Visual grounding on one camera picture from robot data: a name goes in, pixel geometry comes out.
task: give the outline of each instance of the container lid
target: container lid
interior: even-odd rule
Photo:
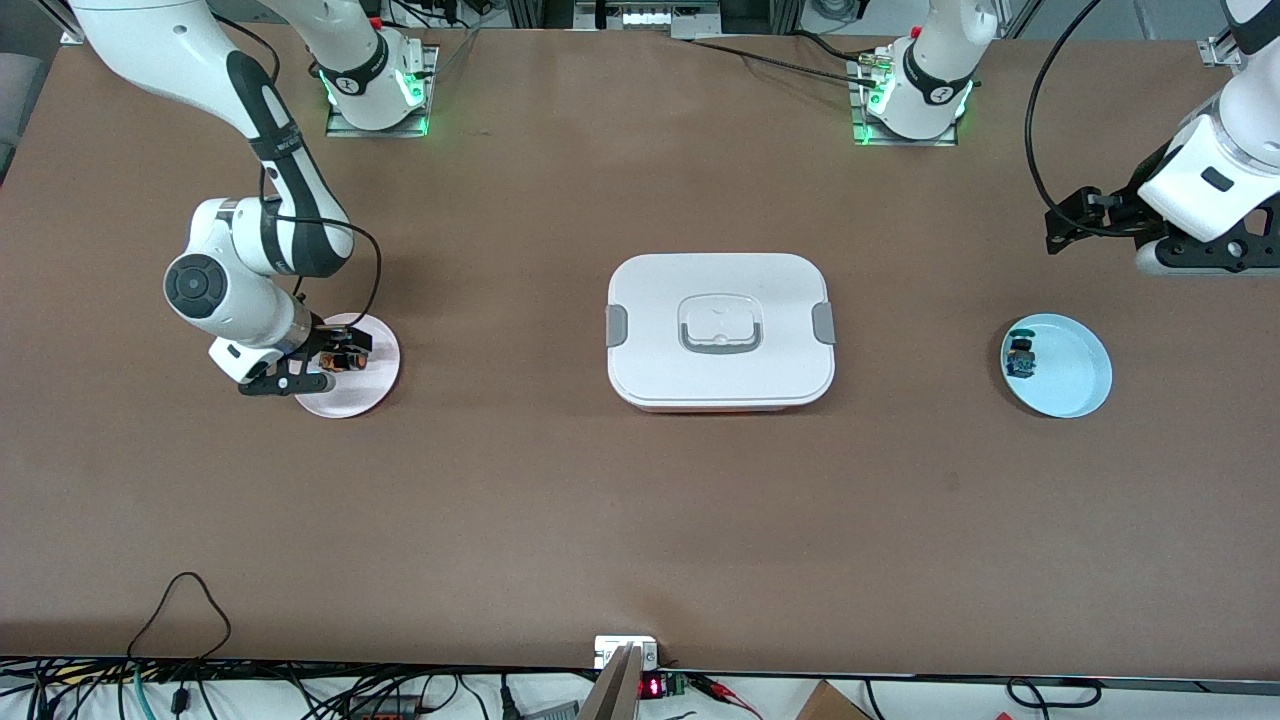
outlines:
[[[646,409],[803,405],[835,377],[827,283],[787,254],[640,255],[609,281],[609,380]]]

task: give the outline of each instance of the light blue plate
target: light blue plate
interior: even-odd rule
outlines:
[[[1032,331],[1036,374],[1011,378],[1005,373],[1005,354],[1014,331]],[[1106,402],[1111,393],[1111,357],[1089,328],[1053,313],[1030,315],[1014,323],[1000,345],[1000,374],[1018,400],[1051,418],[1083,418]]]

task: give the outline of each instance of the tabletop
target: tabletop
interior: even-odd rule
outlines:
[[[1142,277],[1128,241],[1046,255],[1021,143],[1046,44],[991,47],[951,149],[858,146],[840,82],[645,32],[484,31],[429,136],[328,140],[302,44],[260,29],[384,249],[398,386],[340,421],[241,397],[160,279],[196,204],[255,192],[250,150],[61,50],[0,190],[0,652],[123,652],[196,570],[228,656],[586,665],[646,633],[685,667],[1280,679],[1280,284]],[[1226,77],[1189,42],[1069,44],[1046,182],[1124,184]],[[826,396],[623,402],[608,279],[673,251],[812,260]],[[357,310],[371,273],[358,246],[308,305]],[[1041,311],[1111,354],[1087,418],[1000,377]],[[187,587],[140,652],[218,632]]]

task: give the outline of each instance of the red digital display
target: red digital display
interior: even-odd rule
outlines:
[[[666,683],[663,683],[662,673],[645,673],[640,678],[639,691],[640,700],[657,700],[660,697],[667,697]]]

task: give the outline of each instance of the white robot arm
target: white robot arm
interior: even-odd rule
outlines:
[[[1076,191],[1046,214],[1050,254],[1098,234],[1132,236],[1148,274],[1280,273],[1280,0],[1222,0],[1239,74],[1183,119],[1130,183]],[[1261,210],[1261,232],[1245,218]],[[1108,219],[1110,224],[1103,224]]]
[[[353,124],[387,127],[416,106],[402,87],[421,78],[406,78],[402,68],[417,41],[389,29],[375,32],[352,0],[269,0],[268,5],[296,23],[326,73],[339,78],[337,97]],[[305,364],[320,352],[349,357],[355,369],[370,350],[367,336],[324,327],[298,299],[268,279],[329,277],[349,258],[353,240],[346,213],[270,77],[227,38],[204,0],[73,0],[73,9],[111,70],[229,123],[248,140],[278,192],[271,199],[200,204],[187,249],[165,273],[169,305],[216,336],[209,354],[241,383],[241,392],[329,389],[328,375],[265,377],[289,357],[301,356]]]
[[[910,140],[929,140],[963,111],[973,72],[996,37],[993,0],[929,0],[919,32],[877,50],[890,58],[867,111]]]

